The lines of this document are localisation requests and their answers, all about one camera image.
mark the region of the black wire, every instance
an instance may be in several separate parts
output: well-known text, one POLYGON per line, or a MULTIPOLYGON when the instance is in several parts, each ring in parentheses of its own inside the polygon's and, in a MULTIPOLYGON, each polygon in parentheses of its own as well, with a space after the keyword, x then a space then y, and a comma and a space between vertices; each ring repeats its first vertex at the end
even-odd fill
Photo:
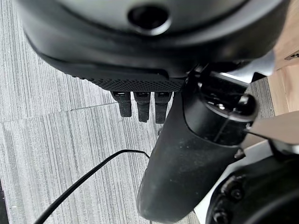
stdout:
POLYGON ((113 155, 106 158, 103 162, 101 162, 99 165, 97 165, 95 168, 93 168, 91 171, 89 171, 87 174, 85 174, 83 177, 81 177, 77 182, 75 182, 70 188, 68 188, 58 199, 56 199, 55 202, 53 202, 47 210, 36 220, 34 224, 42 224, 46 221, 46 219, 54 212, 54 210, 72 193, 74 190, 76 190, 81 184, 83 184, 89 177, 91 177, 95 172, 97 172, 99 169, 101 169, 106 163, 108 163, 110 160, 115 158, 116 156, 122 154, 122 153, 142 153, 146 155, 146 157, 150 158, 149 155, 146 154, 144 151, 139 150, 121 150, 117 153, 114 153, 113 155))

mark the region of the white surface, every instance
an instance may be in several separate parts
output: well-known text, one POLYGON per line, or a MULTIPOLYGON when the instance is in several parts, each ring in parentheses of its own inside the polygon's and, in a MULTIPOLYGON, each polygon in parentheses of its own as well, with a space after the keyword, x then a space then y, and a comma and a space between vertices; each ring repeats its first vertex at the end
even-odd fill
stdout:
POLYGON ((245 158, 229 165, 226 168, 226 170, 221 175, 221 177, 219 178, 217 183, 212 187, 212 189, 209 191, 209 193, 204 197, 204 199, 194 209, 194 211, 199 219, 199 222, 201 224, 206 223, 206 213, 207 213, 209 205, 210 205, 212 194, 213 194, 214 190, 217 188, 217 186, 234 171, 236 171, 244 166, 247 166, 251 163, 258 162, 260 160, 263 160, 263 159, 271 156, 272 151, 271 151, 270 146, 267 143, 267 141, 263 141, 254 146, 247 148, 245 150, 245 155, 246 155, 245 158))

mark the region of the textured surface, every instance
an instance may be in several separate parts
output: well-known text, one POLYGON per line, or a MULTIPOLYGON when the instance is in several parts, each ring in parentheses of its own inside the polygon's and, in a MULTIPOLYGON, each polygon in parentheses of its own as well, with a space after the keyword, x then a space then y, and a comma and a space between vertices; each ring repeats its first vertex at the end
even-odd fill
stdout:
POLYGON ((0 122, 114 102, 96 85, 42 61, 10 0, 0 1, 0 13, 0 122))
MULTIPOLYGON (((120 117, 110 93, 44 63, 28 45, 9 0, 0 1, 0 179, 11 224, 33 221, 79 177, 112 153, 150 153, 160 125, 120 117)), ((260 117, 273 116, 265 80, 249 89, 260 117)), ((120 155, 88 180, 49 224, 142 224, 135 197, 147 159, 120 155)), ((180 222, 198 224, 193 213, 180 222)))

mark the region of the screw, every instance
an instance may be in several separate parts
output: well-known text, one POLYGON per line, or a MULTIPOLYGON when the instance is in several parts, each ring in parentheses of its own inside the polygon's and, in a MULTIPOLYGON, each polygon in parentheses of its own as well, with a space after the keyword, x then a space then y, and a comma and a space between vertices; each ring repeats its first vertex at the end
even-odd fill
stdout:
POLYGON ((228 224, 229 223, 228 214, 224 211, 215 212, 213 215, 213 218, 217 224, 228 224))
POLYGON ((246 157, 246 155, 245 155, 245 153, 244 153, 244 151, 242 149, 239 149, 237 151, 237 153, 235 154, 235 159, 236 160, 241 160, 241 159, 243 159, 245 157, 246 157))
POLYGON ((243 198, 243 192, 240 189, 236 188, 230 192, 230 196, 233 199, 240 201, 243 198))

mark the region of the metal bracket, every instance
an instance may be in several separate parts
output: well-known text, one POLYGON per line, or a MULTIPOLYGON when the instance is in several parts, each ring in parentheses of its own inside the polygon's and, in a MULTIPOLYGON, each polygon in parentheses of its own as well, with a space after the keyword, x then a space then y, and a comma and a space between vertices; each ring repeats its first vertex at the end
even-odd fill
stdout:
POLYGON ((292 59, 299 58, 299 51, 296 51, 295 53, 289 55, 288 57, 285 58, 285 60, 290 61, 292 59))

